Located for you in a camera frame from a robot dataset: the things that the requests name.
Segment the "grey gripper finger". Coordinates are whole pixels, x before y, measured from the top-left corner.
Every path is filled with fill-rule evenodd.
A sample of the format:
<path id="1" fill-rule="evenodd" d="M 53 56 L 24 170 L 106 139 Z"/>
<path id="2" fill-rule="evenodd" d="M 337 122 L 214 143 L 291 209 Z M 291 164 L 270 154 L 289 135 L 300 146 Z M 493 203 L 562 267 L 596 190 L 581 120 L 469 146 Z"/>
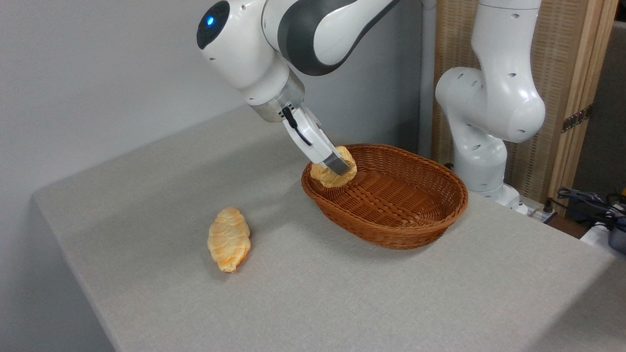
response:
<path id="1" fill-rule="evenodd" d="M 333 152 L 323 161 L 324 165 L 332 170 L 338 176 L 343 176 L 351 171 L 351 166 L 348 165 L 346 160 L 340 156 L 338 152 Z"/>

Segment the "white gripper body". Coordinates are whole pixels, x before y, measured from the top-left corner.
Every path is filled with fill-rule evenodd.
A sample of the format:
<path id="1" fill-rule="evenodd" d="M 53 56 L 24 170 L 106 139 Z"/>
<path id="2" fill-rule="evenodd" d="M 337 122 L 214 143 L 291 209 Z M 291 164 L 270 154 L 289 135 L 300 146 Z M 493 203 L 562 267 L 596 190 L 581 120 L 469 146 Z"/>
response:
<path id="1" fill-rule="evenodd" d="M 282 116 L 291 140 L 312 163 L 323 163 L 331 153 L 338 152 L 310 109 L 287 106 L 282 110 Z"/>

